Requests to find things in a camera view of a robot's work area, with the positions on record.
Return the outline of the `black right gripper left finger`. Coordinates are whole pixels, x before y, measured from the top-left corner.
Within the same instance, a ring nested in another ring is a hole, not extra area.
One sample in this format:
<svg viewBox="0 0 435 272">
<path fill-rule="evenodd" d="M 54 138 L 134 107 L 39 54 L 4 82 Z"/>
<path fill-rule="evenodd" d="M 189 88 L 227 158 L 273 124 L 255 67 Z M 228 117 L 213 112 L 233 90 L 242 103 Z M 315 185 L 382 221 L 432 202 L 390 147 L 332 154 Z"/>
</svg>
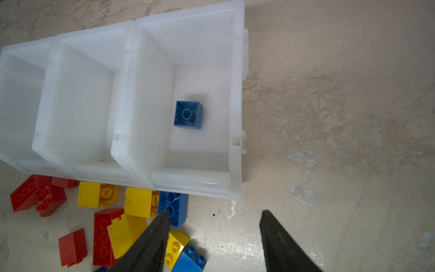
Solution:
<svg viewBox="0 0 435 272">
<path fill-rule="evenodd" d="M 161 272 L 164 266 L 170 226 L 169 213 L 162 211 L 109 271 Z"/>
</svg>

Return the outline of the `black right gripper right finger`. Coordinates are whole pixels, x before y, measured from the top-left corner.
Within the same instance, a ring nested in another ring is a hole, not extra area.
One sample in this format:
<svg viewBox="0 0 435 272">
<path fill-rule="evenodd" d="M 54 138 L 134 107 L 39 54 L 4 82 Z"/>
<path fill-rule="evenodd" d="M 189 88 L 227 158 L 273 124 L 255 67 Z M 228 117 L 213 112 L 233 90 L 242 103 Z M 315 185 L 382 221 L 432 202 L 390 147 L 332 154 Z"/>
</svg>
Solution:
<svg viewBox="0 0 435 272">
<path fill-rule="evenodd" d="M 268 272 L 320 272 L 321 269 L 299 247 L 269 210 L 259 223 Z"/>
</svg>

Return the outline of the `long red lego brick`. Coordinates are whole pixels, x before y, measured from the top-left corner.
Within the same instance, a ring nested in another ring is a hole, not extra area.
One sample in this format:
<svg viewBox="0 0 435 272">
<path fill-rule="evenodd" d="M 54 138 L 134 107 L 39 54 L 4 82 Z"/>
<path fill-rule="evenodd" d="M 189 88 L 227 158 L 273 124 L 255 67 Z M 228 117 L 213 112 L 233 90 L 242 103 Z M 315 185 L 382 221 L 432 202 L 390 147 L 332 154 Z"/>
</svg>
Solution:
<svg viewBox="0 0 435 272">
<path fill-rule="evenodd" d="M 27 210 L 35 205 L 35 194 L 50 184 L 51 180 L 50 176 L 31 175 L 10 195 L 13 212 Z"/>
</svg>

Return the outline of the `blue square lego brick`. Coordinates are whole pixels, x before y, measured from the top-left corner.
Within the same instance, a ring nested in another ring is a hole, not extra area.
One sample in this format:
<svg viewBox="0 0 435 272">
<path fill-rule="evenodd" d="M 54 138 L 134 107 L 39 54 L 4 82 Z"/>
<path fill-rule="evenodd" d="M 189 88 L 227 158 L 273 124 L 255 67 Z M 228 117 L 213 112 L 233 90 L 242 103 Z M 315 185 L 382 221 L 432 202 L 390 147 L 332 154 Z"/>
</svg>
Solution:
<svg viewBox="0 0 435 272">
<path fill-rule="evenodd" d="M 203 105 L 200 102 L 176 102 L 174 126 L 184 129 L 200 130 L 202 126 Z"/>
</svg>

